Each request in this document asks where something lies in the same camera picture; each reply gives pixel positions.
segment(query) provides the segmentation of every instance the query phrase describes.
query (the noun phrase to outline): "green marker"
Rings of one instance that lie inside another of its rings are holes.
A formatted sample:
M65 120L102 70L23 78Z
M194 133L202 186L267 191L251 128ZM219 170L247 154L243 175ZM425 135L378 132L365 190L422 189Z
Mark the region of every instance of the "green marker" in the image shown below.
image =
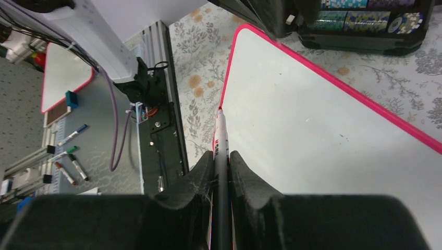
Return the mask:
M60 157L63 157L63 156L68 155L68 154L72 154L73 152L77 151L77 149L78 149L77 146L73 146L73 147L69 148L68 150L64 151L63 153L58 154L57 156L54 156L54 157L52 157L51 159L49 159L47 161L48 162L53 162L54 160L56 160L56 159L58 159Z

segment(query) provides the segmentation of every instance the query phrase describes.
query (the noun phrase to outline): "gray table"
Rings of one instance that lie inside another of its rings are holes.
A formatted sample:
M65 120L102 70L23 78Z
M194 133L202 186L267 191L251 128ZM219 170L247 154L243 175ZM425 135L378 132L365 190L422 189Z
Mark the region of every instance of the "gray table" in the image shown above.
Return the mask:
M129 108L129 101L123 93L113 88L119 116L116 158L126 121L125 110ZM120 163L118 168L111 172L109 161L114 138L114 115L105 79L101 76L95 77L77 93L77 96L79 107L66 117L65 136L83 124L89 125L89 128L63 147L67 149L76 145L80 148L74 154L91 180L89 182L82 180L69 158L64 157L62 163L78 185L73 186L64 176L60 176L59 193L80 193L95 187L98 187L99 191L104 194L141 193L136 124L129 122Z

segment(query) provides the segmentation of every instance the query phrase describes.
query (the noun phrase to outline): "floral pattern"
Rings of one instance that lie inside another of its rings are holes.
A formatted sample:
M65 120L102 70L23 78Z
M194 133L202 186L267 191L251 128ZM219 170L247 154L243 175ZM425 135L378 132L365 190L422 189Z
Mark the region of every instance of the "floral pattern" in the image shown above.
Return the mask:
M211 3L170 26L189 165L212 148L215 114L232 39L241 18ZM346 84L442 141L442 6L421 48L404 57L305 48L296 35L281 42Z

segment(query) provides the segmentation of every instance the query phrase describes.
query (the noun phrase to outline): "green marker cap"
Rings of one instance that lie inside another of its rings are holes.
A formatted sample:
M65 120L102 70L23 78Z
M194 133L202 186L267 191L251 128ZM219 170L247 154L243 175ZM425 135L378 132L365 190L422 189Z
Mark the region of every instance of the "green marker cap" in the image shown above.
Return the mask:
M77 146L73 146L70 149L66 150L66 152L68 154L72 154L73 152L77 151L78 147Z

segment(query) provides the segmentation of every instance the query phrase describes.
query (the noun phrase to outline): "blue poker chip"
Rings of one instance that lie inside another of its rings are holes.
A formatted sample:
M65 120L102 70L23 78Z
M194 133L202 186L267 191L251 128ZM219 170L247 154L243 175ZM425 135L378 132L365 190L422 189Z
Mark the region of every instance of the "blue poker chip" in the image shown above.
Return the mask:
M388 33L411 34L416 32L424 20L422 13L404 13L398 15L388 27Z

